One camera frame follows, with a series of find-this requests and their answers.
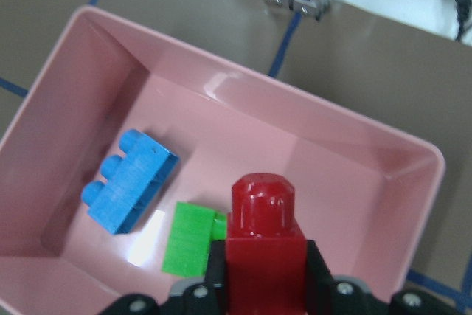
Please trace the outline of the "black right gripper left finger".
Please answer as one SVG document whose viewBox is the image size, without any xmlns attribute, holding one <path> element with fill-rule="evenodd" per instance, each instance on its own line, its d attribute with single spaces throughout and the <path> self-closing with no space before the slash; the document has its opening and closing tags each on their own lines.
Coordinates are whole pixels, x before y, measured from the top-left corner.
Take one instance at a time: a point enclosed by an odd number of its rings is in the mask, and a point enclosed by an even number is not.
<svg viewBox="0 0 472 315">
<path fill-rule="evenodd" d="M 206 273 L 202 277 L 176 282 L 168 298 L 158 303 L 146 294 L 126 294 L 101 314 L 226 314 L 225 242 L 213 241 L 210 246 Z"/>
</svg>

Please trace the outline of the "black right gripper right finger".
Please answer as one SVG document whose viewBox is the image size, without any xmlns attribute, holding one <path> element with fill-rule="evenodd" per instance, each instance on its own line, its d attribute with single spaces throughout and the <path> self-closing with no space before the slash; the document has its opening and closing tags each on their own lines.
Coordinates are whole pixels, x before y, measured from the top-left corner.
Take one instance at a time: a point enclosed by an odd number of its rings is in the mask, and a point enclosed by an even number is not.
<svg viewBox="0 0 472 315">
<path fill-rule="evenodd" d="M 457 310 L 424 292 L 407 289 L 384 302 L 366 283 L 348 276 L 334 277 L 316 242 L 307 242 L 305 267 L 307 314 L 456 314 Z"/>
</svg>

